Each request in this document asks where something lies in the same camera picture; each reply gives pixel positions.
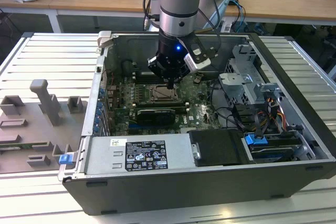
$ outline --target gray floor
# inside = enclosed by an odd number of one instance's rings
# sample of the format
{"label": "gray floor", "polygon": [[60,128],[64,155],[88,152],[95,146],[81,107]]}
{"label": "gray floor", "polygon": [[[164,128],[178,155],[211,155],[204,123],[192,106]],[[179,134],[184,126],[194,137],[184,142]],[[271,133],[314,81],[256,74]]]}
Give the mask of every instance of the gray floor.
{"label": "gray floor", "polygon": [[[20,31],[34,31],[40,33],[52,33],[49,19],[45,15],[37,14],[10,14],[10,19]],[[97,33],[101,30],[114,31],[141,31],[142,18],[128,17],[99,17],[99,28],[95,28],[93,18],[90,16],[60,16],[60,22],[66,33]],[[265,25],[269,35],[272,35],[275,25]],[[312,26],[303,26],[295,40],[299,45],[321,66],[328,57],[335,53],[335,49],[325,45],[322,39],[327,35],[326,29]],[[16,42],[20,39],[20,33],[4,18],[0,24],[0,62],[2,62]]]}

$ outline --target blue tab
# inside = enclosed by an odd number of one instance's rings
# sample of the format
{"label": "blue tab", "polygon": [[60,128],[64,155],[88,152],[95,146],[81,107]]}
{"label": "blue tab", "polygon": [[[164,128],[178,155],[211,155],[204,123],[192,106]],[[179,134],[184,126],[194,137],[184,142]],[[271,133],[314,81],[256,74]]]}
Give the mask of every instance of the blue tab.
{"label": "blue tab", "polygon": [[62,154],[59,157],[58,163],[60,165],[72,165],[73,154]]}
{"label": "blue tab", "polygon": [[245,136],[245,140],[247,145],[250,144],[268,144],[267,139],[265,137],[263,138],[256,138],[254,134],[248,134]]}

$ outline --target power supply label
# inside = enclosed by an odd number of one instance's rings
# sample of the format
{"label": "power supply label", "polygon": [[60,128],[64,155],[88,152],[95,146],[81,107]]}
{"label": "power supply label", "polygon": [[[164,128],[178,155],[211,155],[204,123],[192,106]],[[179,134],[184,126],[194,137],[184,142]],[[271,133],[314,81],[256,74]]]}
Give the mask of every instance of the power supply label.
{"label": "power supply label", "polygon": [[127,142],[125,169],[128,172],[168,169],[165,141]]}

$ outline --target wire bundle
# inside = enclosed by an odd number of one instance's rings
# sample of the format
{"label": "wire bundle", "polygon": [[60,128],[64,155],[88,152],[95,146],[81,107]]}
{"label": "wire bundle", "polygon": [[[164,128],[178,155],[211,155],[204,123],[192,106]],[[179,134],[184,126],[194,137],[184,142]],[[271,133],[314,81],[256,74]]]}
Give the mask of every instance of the wire bundle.
{"label": "wire bundle", "polygon": [[236,20],[233,22],[232,27],[234,27],[237,23],[237,21],[239,20],[240,17],[240,24],[238,26],[238,28],[236,29],[236,32],[238,33],[241,26],[243,25],[244,21],[245,21],[245,17],[246,17],[246,10],[245,8],[239,3],[239,0],[235,1],[235,0],[231,0],[238,8],[238,15]]}

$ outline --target white label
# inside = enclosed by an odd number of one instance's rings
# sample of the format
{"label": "white label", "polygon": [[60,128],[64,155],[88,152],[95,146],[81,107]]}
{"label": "white label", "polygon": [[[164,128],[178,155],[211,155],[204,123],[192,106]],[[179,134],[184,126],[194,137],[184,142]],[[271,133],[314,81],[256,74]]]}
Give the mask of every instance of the white label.
{"label": "white label", "polygon": [[157,165],[166,165],[167,161],[156,161]]}
{"label": "white label", "polygon": [[194,50],[194,54],[195,54],[195,55],[200,55],[200,54],[201,54],[201,51],[197,48],[197,49]]}
{"label": "white label", "polygon": [[110,146],[126,146],[127,138],[112,138]]}

